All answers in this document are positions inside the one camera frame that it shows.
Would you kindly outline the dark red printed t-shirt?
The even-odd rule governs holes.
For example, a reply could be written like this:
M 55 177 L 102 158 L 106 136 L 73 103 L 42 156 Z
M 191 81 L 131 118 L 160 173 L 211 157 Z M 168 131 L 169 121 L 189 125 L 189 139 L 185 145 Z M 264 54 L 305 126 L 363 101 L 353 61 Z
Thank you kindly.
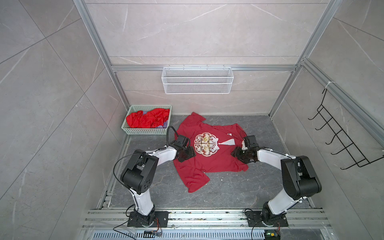
M 196 156 L 184 162 L 174 160 L 176 170 L 188 188 L 196 192 L 206 185 L 210 178 L 206 173 L 246 172 L 249 167 L 232 156 L 237 147 L 243 146 L 246 132 L 238 124 L 212 126 L 206 119 L 192 113 L 180 124 L 177 132 L 191 140 Z

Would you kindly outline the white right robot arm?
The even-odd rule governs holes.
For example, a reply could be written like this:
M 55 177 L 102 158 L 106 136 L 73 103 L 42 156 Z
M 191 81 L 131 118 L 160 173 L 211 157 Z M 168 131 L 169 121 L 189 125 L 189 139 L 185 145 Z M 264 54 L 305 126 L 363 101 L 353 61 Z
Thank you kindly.
M 262 210 L 263 221 L 280 217 L 296 203 L 322 191 L 317 173 L 306 156 L 291 156 L 272 149 L 235 148 L 232 156 L 242 163 L 261 162 L 277 168 L 282 173 L 283 189 Z

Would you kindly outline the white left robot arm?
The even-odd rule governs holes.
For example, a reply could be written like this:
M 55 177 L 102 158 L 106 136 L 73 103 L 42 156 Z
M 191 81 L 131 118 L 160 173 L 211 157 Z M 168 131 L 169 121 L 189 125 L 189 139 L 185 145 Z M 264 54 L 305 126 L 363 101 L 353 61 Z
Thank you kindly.
M 139 215 L 153 215 L 155 205 L 151 200 L 150 186 L 159 165 L 169 161 L 184 162 L 196 156 L 193 147 L 165 146 L 154 151 L 135 150 L 130 155 L 120 181 L 132 194 L 135 210 Z

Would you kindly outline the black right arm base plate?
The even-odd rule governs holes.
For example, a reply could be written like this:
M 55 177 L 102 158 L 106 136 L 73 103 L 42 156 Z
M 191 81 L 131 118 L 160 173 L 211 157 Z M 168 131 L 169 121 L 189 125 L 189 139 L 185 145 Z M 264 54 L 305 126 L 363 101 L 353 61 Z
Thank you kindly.
M 273 215 L 263 209 L 262 211 L 253 211 L 246 209 L 244 211 L 249 227 L 288 227 L 286 214 Z

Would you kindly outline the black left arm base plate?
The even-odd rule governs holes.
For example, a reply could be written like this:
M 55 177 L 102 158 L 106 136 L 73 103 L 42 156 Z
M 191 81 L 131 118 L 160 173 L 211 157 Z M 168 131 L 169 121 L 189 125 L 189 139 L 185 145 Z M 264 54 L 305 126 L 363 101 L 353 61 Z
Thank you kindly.
M 167 211 L 155 211 L 151 212 L 148 216 L 139 214 L 138 212 L 131 212 L 127 227 L 151 227 L 165 228 L 168 225 L 169 212 Z

